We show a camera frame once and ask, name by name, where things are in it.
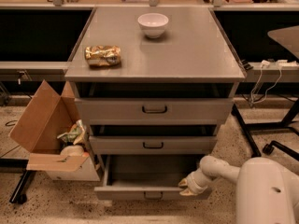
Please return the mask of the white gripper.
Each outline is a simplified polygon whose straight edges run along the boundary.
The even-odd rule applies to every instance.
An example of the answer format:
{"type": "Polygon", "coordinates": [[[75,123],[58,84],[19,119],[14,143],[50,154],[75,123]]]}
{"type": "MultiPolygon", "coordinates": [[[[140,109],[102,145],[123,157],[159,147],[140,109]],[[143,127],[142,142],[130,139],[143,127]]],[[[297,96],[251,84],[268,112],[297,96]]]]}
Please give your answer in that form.
{"type": "Polygon", "coordinates": [[[201,170],[196,170],[187,175],[186,178],[182,178],[178,185],[181,188],[187,187],[179,193],[181,196],[191,197],[194,194],[201,194],[207,189],[207,180],[201,170]]]}

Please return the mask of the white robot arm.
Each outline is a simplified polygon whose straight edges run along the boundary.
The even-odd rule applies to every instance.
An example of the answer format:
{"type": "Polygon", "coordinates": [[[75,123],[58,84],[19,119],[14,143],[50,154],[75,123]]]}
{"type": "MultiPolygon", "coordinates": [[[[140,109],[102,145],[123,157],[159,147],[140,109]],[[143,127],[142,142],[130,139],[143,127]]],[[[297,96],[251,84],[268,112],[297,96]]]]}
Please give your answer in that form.
{"type": "Polygon", "coordinates": [[[296,224],[299,176],[276,161],[257,157],[236,167],[213,156],[182,178],[182,196],[203,193],[216,178],[236,186],[236,224],[296,224]]]}

